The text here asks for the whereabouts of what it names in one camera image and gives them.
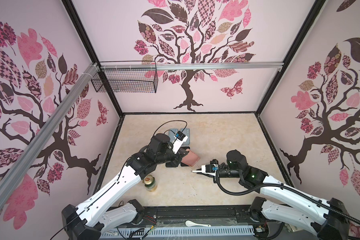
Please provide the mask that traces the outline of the pink phone case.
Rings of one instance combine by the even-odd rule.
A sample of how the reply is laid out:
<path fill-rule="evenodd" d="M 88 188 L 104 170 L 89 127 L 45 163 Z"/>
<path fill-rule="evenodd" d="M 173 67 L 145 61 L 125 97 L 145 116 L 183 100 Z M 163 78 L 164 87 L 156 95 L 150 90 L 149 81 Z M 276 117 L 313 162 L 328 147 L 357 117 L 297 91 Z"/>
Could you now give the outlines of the pink phone case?
<path fill-rule="evenodd" d="M 193 167 L 200 160 L 200 157 L 190 149 L 186 149 L 186 151 L 187 154 L 182 158 L 181 167 Z"/>

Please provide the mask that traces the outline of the light blue phone case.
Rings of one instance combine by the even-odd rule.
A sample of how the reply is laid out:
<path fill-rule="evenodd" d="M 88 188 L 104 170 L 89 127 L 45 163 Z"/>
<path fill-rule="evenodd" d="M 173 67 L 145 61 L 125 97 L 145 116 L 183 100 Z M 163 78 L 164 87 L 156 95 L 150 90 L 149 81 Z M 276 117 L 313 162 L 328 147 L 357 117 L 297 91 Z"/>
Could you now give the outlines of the light blue phone case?
<path fill-rule="evenodd" d="M 174 129 L 169 129 L 170 132 L 172 132 L 174 135 L 177 134 L 177 131 L 175 131 Z"/>

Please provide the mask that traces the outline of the white phone case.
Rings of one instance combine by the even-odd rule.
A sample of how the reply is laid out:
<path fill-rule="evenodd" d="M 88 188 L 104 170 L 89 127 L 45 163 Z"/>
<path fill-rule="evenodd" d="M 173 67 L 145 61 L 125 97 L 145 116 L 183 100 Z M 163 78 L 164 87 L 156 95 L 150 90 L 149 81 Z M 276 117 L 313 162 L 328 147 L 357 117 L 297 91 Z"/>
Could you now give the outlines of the white phone case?
<path fill-rule="evenodd" d="M 184 146 L 189 146 L 190 145 L 190 129 L 189 128 L 185 128 L 183 133 L 187 136 L 187 140 L 183 143 Z"/>

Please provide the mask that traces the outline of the black smartphone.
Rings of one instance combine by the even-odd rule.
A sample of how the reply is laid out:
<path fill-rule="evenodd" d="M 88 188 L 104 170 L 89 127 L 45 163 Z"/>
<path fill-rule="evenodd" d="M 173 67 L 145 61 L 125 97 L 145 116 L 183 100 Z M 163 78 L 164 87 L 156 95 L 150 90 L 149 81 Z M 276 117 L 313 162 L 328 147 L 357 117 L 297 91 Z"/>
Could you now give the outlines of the black smartphone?
<path fill-rule="evenodd" d="M 166 163 L 166 168 L 176 168 L 178 165 L 174 162 Z"/>

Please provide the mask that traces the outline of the phone with pink case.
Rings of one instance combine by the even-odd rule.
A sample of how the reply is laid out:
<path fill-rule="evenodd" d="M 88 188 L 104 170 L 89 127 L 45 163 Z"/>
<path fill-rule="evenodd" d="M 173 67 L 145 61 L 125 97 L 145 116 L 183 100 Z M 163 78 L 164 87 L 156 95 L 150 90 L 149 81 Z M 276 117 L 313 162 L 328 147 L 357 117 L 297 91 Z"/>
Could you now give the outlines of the phone with pink case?
<path fill-rule="evenodd" d="M 196 174 L 204 174 L 204 175 L 208 175 L 209 173 L 207 172 L 206 168 L 201 168 L 201 169 L 197 169 L 197 170 L 192 170 L 192 173 L 196 173 Z"/>

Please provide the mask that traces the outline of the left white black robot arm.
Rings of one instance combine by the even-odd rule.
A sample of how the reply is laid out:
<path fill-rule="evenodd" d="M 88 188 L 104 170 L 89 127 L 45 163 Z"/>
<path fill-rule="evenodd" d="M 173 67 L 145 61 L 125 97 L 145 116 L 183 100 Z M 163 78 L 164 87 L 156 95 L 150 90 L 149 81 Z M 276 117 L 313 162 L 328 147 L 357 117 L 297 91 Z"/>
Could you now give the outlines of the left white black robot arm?
<path fill-rule="evenodd" d="M 130 188 L 155 171 L 157 165 L 177 167 L 188 152 L 182 145 L 188 136 L 175 134 L 175 140 L 165 134 L 151 137 L 150 143 L 129 157 L 122 170 L 94 195 L 78 206 L 67 205 L 62 210 L 63 229 L 70 240 L 98 240 L 100 236 L 120 225 L 139 224 L 144 208 L 137 200 L 112 209 Z"/>

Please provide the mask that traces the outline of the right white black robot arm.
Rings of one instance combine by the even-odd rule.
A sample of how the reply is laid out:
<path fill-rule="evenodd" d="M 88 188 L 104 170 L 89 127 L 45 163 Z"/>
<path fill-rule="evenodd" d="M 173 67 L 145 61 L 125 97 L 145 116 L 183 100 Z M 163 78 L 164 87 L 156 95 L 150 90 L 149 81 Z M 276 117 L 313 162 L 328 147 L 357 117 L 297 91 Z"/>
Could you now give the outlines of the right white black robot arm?
<path fill-rule="evenodd" d="M 275 179 L 248 164 L 237 150 L 227 153 L 226 163 L 212 160 L 201 174 L 211 177 L 220 190 L 231 196 L 252 192 L 261 194 L 252 202 L 248 214 L 255 222 L 277 221 L 295 226 L 320 240 L 347 240 L 350 220 L 345 205 L 332 198 L 320 199 Z"/>

